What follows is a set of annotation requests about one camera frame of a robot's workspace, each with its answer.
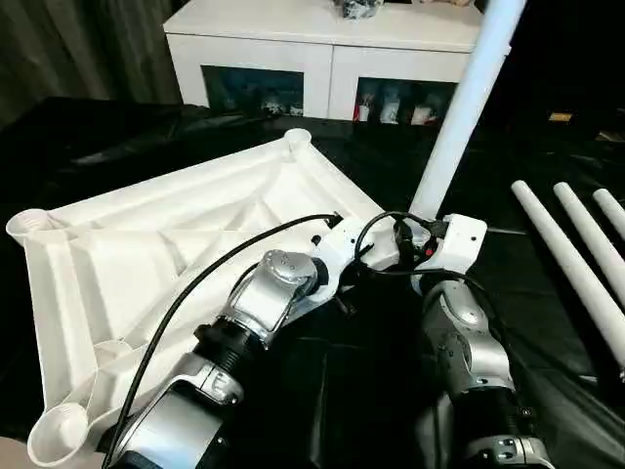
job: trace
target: white pvc pipe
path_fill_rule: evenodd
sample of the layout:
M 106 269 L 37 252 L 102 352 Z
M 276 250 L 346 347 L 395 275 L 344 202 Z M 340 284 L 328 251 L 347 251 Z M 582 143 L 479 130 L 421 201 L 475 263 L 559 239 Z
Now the white pvc pipe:
M 430 160 L 412 199 L 410 212 L 437 216 L 458 163 L 506 60 L 525 0 L 490 0 L 476 48 L 456 88 Z
M 606 189 L 595 191 L 593 198 L 597 201 L 610 223 L 616 228 L 621 237 L 625 239 L 625 210 L 618 203 L 618 200 Z
M 554 192 L 604 272 L 621 305 L 625 306 L 625 261 L 567 183 L 557 183 Z
M 524 181 L 516 181 L 512 184 L 512 191 L 614 354 L 621 367 L 622 379 L 625 369 L 625 316 L 527 184 Z

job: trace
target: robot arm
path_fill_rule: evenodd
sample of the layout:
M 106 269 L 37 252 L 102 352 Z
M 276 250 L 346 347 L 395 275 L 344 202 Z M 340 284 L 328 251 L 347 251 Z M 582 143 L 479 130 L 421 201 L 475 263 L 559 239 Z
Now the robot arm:
M 279 329 L 331 300 L 363 224 L 339 223 L 309 254 L 272 250 L 232 292 L 171 378 L 127 425 L 115 469 L 220 467 L 229 429 Z
M 435 252 L 419 269 L 464 274 L 478 256 L 486 225 L 461 215 L 444 222 Z M 354 240 L 362 229 L 360 221 L 348 219 L 309 254 L 266 253 L 213 325 L 196 329 L 193 352 L 183 356 L 173 377 L 128 424 L 114 467 L 219 467 L 236 408 L 259 359 L 282 326 L 334 297 L 342 271 L 354 260 Z M 368 235 L 363 245 L 372 241 Z M 376 267 L 396 261 L 394 243 L 392 236 L 376 239 L 371 252 Z M 425 293 L 425 332 L 437 350 L 454 406 L 456 462 L 463 468 L 554 469 L 517 402 L 506 352 L 490 334 L 486 314 L 469 287 L 462 280 L 432 275 L 413 276 L 412 282 L 417 292 Z
M 464 282 L 444 280 L 426 294 L 424 329 L 453 404 L 456 463 L 555 469 L 518 403 L 506 351 Z

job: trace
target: black cable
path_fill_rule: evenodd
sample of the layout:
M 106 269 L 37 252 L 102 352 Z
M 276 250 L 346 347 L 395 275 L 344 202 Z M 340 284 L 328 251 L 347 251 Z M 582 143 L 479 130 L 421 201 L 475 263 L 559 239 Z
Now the black cable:
M 234 293 L 236 288 L 238 288 L 238 286 L 247 278 L 250 272 L 252 272 L 254 269 L 258 267 L 258 264 L 259 264 L 258 262 L 255 262 L 250 267 L 245 269 L 245 271 L 243 271 L 243 274 L 241 274 L 241 276 L 236 280 L 236 282 L 232 286 L 232 289 L 230 290 L 230 294 L 228 295 L 228 297 L 232 296 L 232 293 Z
M 473 291 L 473 293 L 476 294 L 478 297 L 480 297 L 482 300 L 484 300 L 484 302 L 487 304 L 488 309 L 490 310 L 490 313 L 491 313 L 490 317 L 496 323 L 495 331 L 497 335 L 499 335 L 497 339 L 504 346 L 504 349 L 506 350 L 509 349 L 509 342 L 508 342 L 508 337 L 506 336 L 505 327 L 504 327 L 503 321 L 501 320 L 499 312 L 495 306 L 495 303 L 492 297 L 486 291 L 486 289 L 474 278 L 469 277 L 466 274 L 460 274 L 458 272 L 449 271 L 447 269 L 418 269 L 417 268 L 412 271 L 378 271 L 376 269 L 372 269 L 371 267 L 366 265 L 364 262 L 362 262 L 360 258 L 367 251 L 366 248 L 365 249 L 361 248 L 362 242 L 364 241 L 364 237 L 369 232 L 369 230 L 371 230 L 371 227 L 373 227 L 373 225 L 375 225 L 380 220 L 386 217 L 394 217 L 396 219 L 408 218 L 410 220 L 417 222 L 419 225 L 421 225 L 424 229 L 428 231 L 430 230 L 430 227 L 433 224 L 433 222 L 423 220 L 409 212 L 389 211 L 389 212 L 383 212 L 377 215 L 376 217 L 372 218 L 364 226 L 364 228 L 358 235 L 358 238 L 354 244 L 354 260 L 356 262 L 356 265 L 362 269 L 365 269 L 367 272 L 373 275 L 378 275 L 378 276 L 411 277 L 411 276 L 419 276 L 419 275 L 425 275 L 425 274 L 434 274 L 434 275 L 439 275 L 441 277 L 446 277 L 448 279 L 464 280 L 467 283 L 467 286 L 469 286 L 469 288 Z
M 268 230 L 264 233 L 258 234 L 252 237 L 251 239 L 248 239 L 247 241 L 242 242 L 241 244 L 236 246 L 234 249 L 224 254 L 217 261 L 215 261 L 213 264 L 211 264 L 206 269 L 204 269 L 196 278 L 194 278 L 185 287 L 185 289 L 181 292 L 181 294 L 174 300 L 172 305 L 169 307 L 169 309 L 165 313 L 165 316 L 163 316 L 163 319 L 161 320 L 160 324 L 156 328 L 156 331 L 152 335 L 152 338 L 149 340 L 149 344 L 147 344 L 146 352 L 144 353 L 144 356 L 141 358 L 141 361 L 139 362 L 139 367 L 137 368 L 135 377 L 133 378 L 130 388 L 128 389 L 128 394 L 126 395 L 126 399 L 124 400 L 124 404 L 121 407 L 121 410 L 119 412 L 119 417 L 117 418 L 117 426 L 113 433 L 113 437 L 110 442 L 110 447 L 108 448 L 108 451 L 106 452 L 104 461 L 102 463 L 103 469 L 107 469 L 110 464 L 115 448 L 117 447 L 117 444 L 119 443 L 119 439 L 123 432 L 124 423 L 130 414 L 130 409 L 132 407 L 133 400 L 135 399 L 135 396 L 137 395 L 137 391 L 139 390 L 139 385 L 141 384 L 141 380 L 144 377 L 149 361 L 152 358 L 154 351 L 156 350 L 156 346 L 158 345 L 160 338 L 165 332 L 165 328 L 167 327 L 167 324 L 169 324 L 173 315 L 176 313 L 178 308 L 180 308 L 180 305 L 183 303 L 183 301 L 185 301 L 185 299 L 189 296 L 189 294 L 193 291 L 193 289 L 200 282 L 202 282 L 205 278 L 207 278 L 213 272 L 215 272 L 219 267 L 225 264 L 228 260 L 230 260 L 232 257 L 234 257 L 236 254 L 238 254 L 242 250 L 248 248 L 252 244 L 255 244 L 259 241 L 262 241 L 263 239 L 266 239 L 267 237 L 276 235 L 280 232 L 283 232 L 284 230 L 288 230 L 289 228 L 295 227 L 296 225 L 300 225 L 302 223 L 310 222 L 312 220 L 327 220 L 327 221 L 332 222 L 332 221 L 335 221 L 337 217 L 339 216 L 336 214 L 309 215 L 306 217 L 298 218 L 296 220 L 287 222 L 283 225 L 272 228 L 271 230 Z
M 369 233 L 369 230 L 371 230 L 371 227 L 373 227 L 373 225 L 378 223 L 383 218 L 387 218 L 387 217 L 394 217 L 396 219 L 408 218 L 408 219 L 410 219 L 410 220 L 412 220 L 414 222 L 417 222 L 419 225 L 421 225 L 423 228 L 425 228 L 428 231 L 429 231 L 430 225 L 432 224 L 432 222 L 429 222 L 427 220 L 424 220 L 423 218 L 417 217 L 416 215 L 414 215 L 414 214 L 412 214 L 410 212 L 399 212 L 399 211 L 396 211 L 396 210 L 392 210 L 392 211 L 389 211 L 389 212 L 382 212 L 381 214 L 376 215 L 371 220 L 369 220 L 369 222 L 362 228 L 362 231 L 360 232 L 360 234 L 358 235 L 358 238 L 355 241 L 355 244 L 354 244 L 354 261 L 357 264 L 361 264 L 362 263 L 360 261 L 360 258 L 362 257 L 364 252 L 366 252 L 366 251 L 362 251 L 362 249 L 361 249 L 362 242 L 364 241 L 364 237 L 367 235 L 367 233 Z

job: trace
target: cable connector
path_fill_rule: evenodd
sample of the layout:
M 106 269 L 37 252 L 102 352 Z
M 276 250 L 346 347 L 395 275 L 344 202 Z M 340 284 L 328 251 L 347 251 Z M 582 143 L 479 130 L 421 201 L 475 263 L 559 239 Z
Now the cable connector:
M 430 233 L 433 237 L 443 239 L 447 235 L 448 227 L 449 222 L 443 222 L 442 220 L 433 220 L 432 222 L 430 222 L 428 230 L 430 230 Z
M 325 224 L 329 227 L 330 230 L 332 230 L 342 221 L 343 221 L 343 217 L 339 214 L 339 212 L 334 212 L 334 217 L 328 218 L 325 221 Z

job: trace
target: item on cabinet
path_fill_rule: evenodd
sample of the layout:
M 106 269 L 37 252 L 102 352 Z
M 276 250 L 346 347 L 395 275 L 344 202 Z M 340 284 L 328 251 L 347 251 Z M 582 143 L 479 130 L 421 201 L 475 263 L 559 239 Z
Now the item on cabinet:
M 369 120 L 369 115 L 378 92 L 378 85 L 377 81 L 366 81 L 362 84 L 357 108 L 354 110 L 354 120 L 359 122 L 367 122 Z
M 466 7 L 473 2 L 473 0 L 421 0 L 421 3 L 433 3 L 433 2 L 446 2 L 455 5 L 456 7 Z
M 296 117 L 302 117 L 304 115 L 304 106 L 302 105 L 302 103 L 291 105 L 291 107 L 289 108 L 289 114 Z
M 417 106 L 412 112 L 410 125 L 425 125 L 432 122 L 432 109 L 429 107 Z
M 261 110 L 266 110 L 270 114 L 285 114 L 286 106 L 284 102 L 278 97 L 274 90 L 271 90 L 263 97 L 263 103 L 261 104 Z
M 378 13 L 384 0 L 334 0 L 334 4 L 339 7 L 343 18 L 361 20 Z
M 380 112 L 380 122 L 383 124 L 398 124 L 397 114 L 400 103 L 399 86 L 395 84 L 387 85 L 384 90 L 384 103 Z

